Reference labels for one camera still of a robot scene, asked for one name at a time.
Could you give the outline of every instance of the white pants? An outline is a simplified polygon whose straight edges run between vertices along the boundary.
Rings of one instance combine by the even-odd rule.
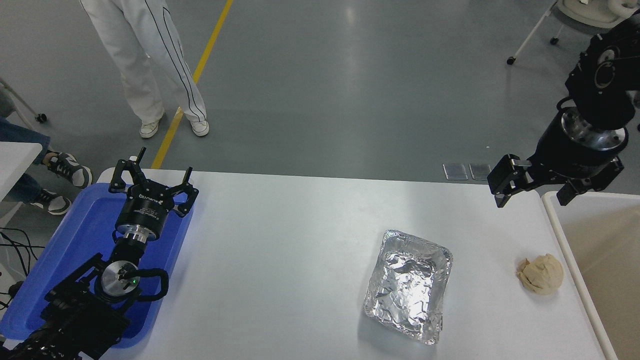
[[[104,47],[122,74],[133,112],[149,124],[164,106],[149,57],[169,77],[173,95],[189,121],[204,121],[207,111],[182,56],[178,31],[164,0],[80,0]]]

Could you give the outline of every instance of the blue tray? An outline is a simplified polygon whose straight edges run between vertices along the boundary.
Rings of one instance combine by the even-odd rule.
[[[47,305],[44,296],[49,290],[97,252],[103,260],[109,258],[114,246],[111,233],[126,196],[109,193],[108,188],[108,184],[94,184],[78,195],[4,314],[0,332],[5,337],[26,339],[44,323],[40,312]],[[176,198],[176,202],[185,200],[184,194]],[[174,212],[168,215],[160,239],[148,243],[140,268],[163,268],[171,278],[192,213],[184,218]],[[151,295],[158,292],[160,281],[143,279],[140,287],[143,295]],[[156,320],[161,301],[135,303],[125,314],[131,324],[114,347],[131,347],[142,340]]]

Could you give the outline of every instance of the sneaker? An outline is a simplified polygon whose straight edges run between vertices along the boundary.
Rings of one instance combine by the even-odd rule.
[[[45,209],[51,215],[64,215],[69,210],[69,206],[71,206],[71,200],[57,193],[42,189],[31,205]]]
[[[80,189],[91,185],[93,181],[91,169],[78,164],[76,157],[66,152],[53,156],[49,160],[47,168],[54,174],[69,180],[70,183]]]
[[[209,133],[209,122],[208,121],[189,121],[191,123],[191,129],[193,133],[198,136],[205,136]]]
[[[158,132],[158,125],[160,124],[160,119],[157,119],[151,124],[146,124],[146,125],[142,124],[142,126],[140,127],[140,137],[143,139],[148,139],[151,136],[154,136]]]

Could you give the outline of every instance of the white tabletop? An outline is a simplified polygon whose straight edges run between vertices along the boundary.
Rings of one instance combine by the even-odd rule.
[[[0,200],[9,193],[40,151],[42,145],[39,143],[0,142]]]
[[[604,358],[568,272],[546,297],[515,276],[525,257],[566,266],[536,192],[497,209],[480,184],[212,172],[191,182],[200,195],[152,332],[103,359]],[[435,346],[362,311],[387,229],[453,253]]]

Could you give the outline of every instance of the dough ball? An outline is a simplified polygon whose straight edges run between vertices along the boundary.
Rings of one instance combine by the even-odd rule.
[[[524,287],[540,295],[555,293],[563,277],[562,264],[551,254],[538,256],[532,263],[524,259],[518,266],[518,278]]]

